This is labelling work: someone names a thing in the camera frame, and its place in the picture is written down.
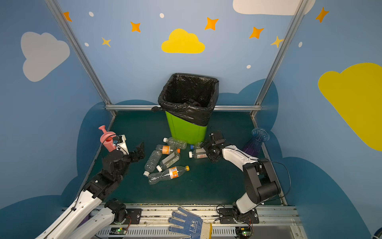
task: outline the orange bottle label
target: orange bottle label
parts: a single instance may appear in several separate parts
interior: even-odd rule
[[[170,154],[170,146],[163,146],[162,148],[162,154]]]
[[[178,175],[178,170],[176,169],[176,167],[172,167],[169,169],[169,173],[170,173],[170,178],[171,179],[174,179],[176,177],[179,177]]]

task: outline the trash bin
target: trash bin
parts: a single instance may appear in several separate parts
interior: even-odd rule
[[[161,110],[166,111],[171,136],[189,144],[203,142],[218,96],[219,81],[215,78],[173,74],[158,97]]]

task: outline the white cloud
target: white cloud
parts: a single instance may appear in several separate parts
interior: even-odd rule
[[[23,65],[24,74],[33,82],[42,80],[70,54],[68,44],[58,41],[49,33],[24,33],[21,37],[21,50],[26,58]]]
[[[316,0],[308,0],[304,14]],[[242,14],[294,15],[300,0],[233,0],[233,9]]]

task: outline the work glove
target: work glove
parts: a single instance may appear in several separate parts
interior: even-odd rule
[[[174,226],[169,226],[168,230],[182,234],[181,239],[211,239],[211,223],[204,223],[198,215],[182,206],[179,206],[178,210],[173,211],[171,215],[172,217],[168,219],[168,222],[174,224]]]

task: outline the green mat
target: green mat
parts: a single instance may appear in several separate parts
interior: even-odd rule
[[[207,134],[221,130],[229,143],[241,148],[250,140],[252,129],[248,112],[213,112]],[[144,165],[155,146],[165,144],[163,138],[171,136],[164,112],[120,111],[111,131],[126,135],[130,151],[144,141],[146,157],[130,165],[122,183],[105,201],[117,198],[124,203],[232,204],[245,193],[240,169],[223,158],[215,164],[208,158],[190,159],[189,145],[186,150],[181,150],[181,159],[173,166],[188,165],[190,171],[179,178],[149,185],[143,176]],[[89,179],[102,169],[102,155],[106,156],[107,153],[107,149],[102,147]],[[280,200],[269,204],[280,205]]]

